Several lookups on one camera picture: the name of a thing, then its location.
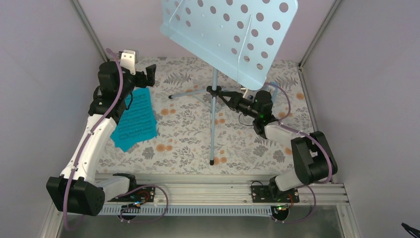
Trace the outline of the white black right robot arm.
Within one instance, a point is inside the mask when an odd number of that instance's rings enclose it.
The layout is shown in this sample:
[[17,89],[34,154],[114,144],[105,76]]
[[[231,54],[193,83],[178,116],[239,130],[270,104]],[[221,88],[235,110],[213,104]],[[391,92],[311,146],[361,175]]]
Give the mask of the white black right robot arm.
[[217,96],[233,111],[252,117],[256,134],[290,149],[293,169],[270,180],[268,195],[280,202],[287,191],[312,183],[330,182],[338,166],[321,131],[307,134],[286,126],[272,113],[273,101],[269,92],[261,90],[252,99],[239,92],[218,92]]

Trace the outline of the light blue music stand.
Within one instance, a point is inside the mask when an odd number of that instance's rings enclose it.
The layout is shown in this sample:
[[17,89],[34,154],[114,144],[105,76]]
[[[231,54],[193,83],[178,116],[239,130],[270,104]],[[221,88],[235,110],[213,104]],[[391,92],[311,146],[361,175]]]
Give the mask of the light blue music stand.
[[[164,0],[160,31],[238,84],[261,91],[297,13],[295,0]],[[215,111],[222,91],[207,91]]]

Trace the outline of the blue sheet music pages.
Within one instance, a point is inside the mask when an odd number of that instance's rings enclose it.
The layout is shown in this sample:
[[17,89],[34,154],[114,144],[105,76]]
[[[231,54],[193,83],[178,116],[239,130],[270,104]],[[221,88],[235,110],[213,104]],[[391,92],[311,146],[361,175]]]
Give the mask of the blue sheet music pages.
[[149,88],[137,88],[127,96],[129,106],[122,114],[115,131],[133,133],[137,142],[150,140],[157,136],[157,121],[154,116]]

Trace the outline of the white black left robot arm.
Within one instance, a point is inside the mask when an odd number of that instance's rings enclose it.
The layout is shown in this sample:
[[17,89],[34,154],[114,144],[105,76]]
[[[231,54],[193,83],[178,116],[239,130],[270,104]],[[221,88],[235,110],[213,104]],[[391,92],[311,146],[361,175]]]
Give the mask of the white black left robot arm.
[[156,64],[145,71],[130,73],[127,66],[113,61],[99,66],[99,85],[93,93],[88,120],[80,143],[67,166],[58,177],[50,177],[46,189],[58,211],[96,216],[105,202],[121,196],[133,200],[138,194],[134,175],[116,173],[95,184],[95,174],[106,141],[110,138],[126,110],[133,110],[125,100],[136,87],[155,85]]

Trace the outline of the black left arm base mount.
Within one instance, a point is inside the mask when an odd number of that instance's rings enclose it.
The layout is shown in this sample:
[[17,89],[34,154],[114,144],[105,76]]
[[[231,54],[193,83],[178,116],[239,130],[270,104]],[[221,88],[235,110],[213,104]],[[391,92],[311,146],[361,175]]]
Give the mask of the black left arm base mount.
[[154,195],[156,192],[155,187],[145,187],[139,189],[129,195],[119,196],[110,200],[110,202],[146,202],[146,203],[153,203],[154,202]]

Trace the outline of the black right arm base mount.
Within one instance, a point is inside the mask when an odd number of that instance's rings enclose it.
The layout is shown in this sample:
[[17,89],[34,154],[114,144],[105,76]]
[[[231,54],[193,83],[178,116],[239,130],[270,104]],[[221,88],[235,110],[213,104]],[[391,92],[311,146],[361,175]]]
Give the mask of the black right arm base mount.
[[272,185],[251,185],[251,196],[254,203],[299,203],[299,193],[295,188],[280,191]]

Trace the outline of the blue metronome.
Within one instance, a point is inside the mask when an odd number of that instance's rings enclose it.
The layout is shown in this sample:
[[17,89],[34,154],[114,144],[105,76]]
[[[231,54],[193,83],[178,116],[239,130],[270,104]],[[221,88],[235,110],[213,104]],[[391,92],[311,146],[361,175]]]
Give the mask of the blue metronome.
[[276,83],[274,83],[274,82],[271,82],[270,83],[270,86],[273,88],[272,98],[271,99],[272,99],[273,102],[275,102],[276,101],[276,97],[277,97],[278,92],[279,92],[279,85],[276,84]]

